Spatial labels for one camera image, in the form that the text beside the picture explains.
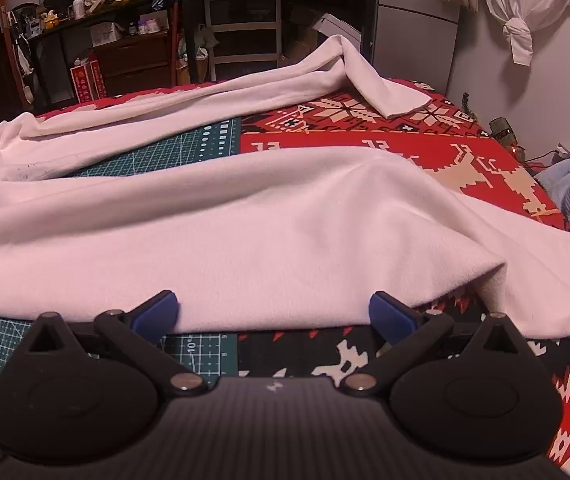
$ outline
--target green cutting mat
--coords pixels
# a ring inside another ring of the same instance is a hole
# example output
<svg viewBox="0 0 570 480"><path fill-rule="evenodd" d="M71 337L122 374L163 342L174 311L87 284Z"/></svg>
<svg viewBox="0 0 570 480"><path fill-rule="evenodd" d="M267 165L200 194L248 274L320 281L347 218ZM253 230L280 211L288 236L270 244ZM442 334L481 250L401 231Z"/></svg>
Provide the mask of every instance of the green cutting mat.
<svg viewBox="0 0 570 480"><path fill-rule="evenodd" d="M235 155L240 130L238 118L203 126L121 153L71 176L130 176ZM29 322L0 319L0 371L29 328ZM163 350L210 383L220 375L238 373L235 334L168 336Z"/></svg>

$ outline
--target red box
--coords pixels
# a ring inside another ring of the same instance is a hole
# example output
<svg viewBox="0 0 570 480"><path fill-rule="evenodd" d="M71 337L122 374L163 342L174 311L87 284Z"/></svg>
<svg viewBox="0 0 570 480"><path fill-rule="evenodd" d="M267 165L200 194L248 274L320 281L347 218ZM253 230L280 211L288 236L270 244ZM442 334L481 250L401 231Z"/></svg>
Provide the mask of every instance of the red box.
<svg viewBox="0 0 570 480"><path fill-rule="evenodd" d="M94 93L94 84L92 75L89 70L87 60L82 61L80 65L70 69L72 81L74 82L74 91L79 103L88 103L96 99Z"/></svg>
<svg viewBox="0 0 570 480"><path fill-rule="evenodd" d="M92 78L94 78L94 89L99 99L107 97L107 90L105 90L105 81L103 80L103 73L101 67L96 59L96 54L89 54L89 66L92 71Z"/></svg>

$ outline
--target wooden drawer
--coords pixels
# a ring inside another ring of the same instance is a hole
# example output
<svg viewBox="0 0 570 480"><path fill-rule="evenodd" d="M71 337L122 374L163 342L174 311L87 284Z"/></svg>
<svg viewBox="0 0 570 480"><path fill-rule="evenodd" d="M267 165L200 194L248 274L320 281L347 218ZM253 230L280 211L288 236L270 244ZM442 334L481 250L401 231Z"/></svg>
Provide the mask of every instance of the wooden drawer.
<svg viewBox="0 0 570 480"><path fill-rule="evenodd" d="M167 33L129 36L94 47L104 78L169 63Z"/></svg>
<svg viewBox="0 0 570 480"><path fill-rule="evenodd" d="M105 89L110 97L152 88L169 87L170 84L169 65L105 78Z"/></svg>

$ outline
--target cardboard box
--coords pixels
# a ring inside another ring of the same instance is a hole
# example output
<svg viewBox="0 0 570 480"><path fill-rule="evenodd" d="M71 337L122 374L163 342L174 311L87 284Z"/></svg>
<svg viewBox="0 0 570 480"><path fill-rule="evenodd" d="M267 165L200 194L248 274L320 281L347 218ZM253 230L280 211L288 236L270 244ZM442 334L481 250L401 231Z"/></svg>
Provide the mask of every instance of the cardboard box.
<svg viewBox="0 0 570 480"><path fill-rule="evenodd" d="M92 46L111 43L112 41L120 40L123 37L121 27L116 25L116 23L111 22L92 25L89 28L89 32L92 36Z"/></svg>
<svg viewBox="0 0 570 480"><path fill-rule="evenodd" d="M360 32L332 14L323 14L316 23L311 25L311 28L328 38L334 34L340 34L342 37L347 38L356 47L357 51L361 50Z"/></svg>
<svg viewBox="0 0 570 480"><path fill-rule="evenodd" d="M333 14L319 12L302 6L293 6L289 22L298 26L296 40L283 48L281 63L294 64L313 52L326 38L335 34L347 38L357 50L361 50L361 34L355 28Z"/></svg>
<svg viewBox="0 0 570 480"><path fill-rule="evenodd" d="M207 75L207 69L209 68L209 61L207 58L197 59L196 60L196 73L199 77L198 81L194 81L194 83L202 83L205 81L205 76ZM177 85L189 85L192 83L190 81L190 71L187 68L187 64L179 63L176 67L176 76L177 76Z"/></svg>

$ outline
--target white box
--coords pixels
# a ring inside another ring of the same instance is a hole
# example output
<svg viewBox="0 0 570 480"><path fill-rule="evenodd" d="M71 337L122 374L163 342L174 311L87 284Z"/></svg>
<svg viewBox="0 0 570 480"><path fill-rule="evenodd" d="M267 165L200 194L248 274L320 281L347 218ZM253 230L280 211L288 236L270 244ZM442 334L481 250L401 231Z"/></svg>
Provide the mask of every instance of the white box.
<svg viewBox="0 0 570 480"><path fill-rule="evenodd" d="M105 22L92 25L89 28L92 36L92 46L99 46L112 41L120 40L123 35L121 34L121 27L116 23Z"/></svg>
<svg viewBox="0 0 570 480"><path fill-rule="evenodd" d="M159 10L158 12L150 12L149 14L141 14L139 21L146 22L147 20L156 20L158 28L161 30L169 30L169 19L166 10Z"/></svg>
<svg viewBox="0 0 570 480"><path fill-rule="evenodd" d="M328 38L334 34L340 34L347 38L358 51L361 50L360 32L331 14L323 14L316 23L311 25L311 28Z"/></svg>

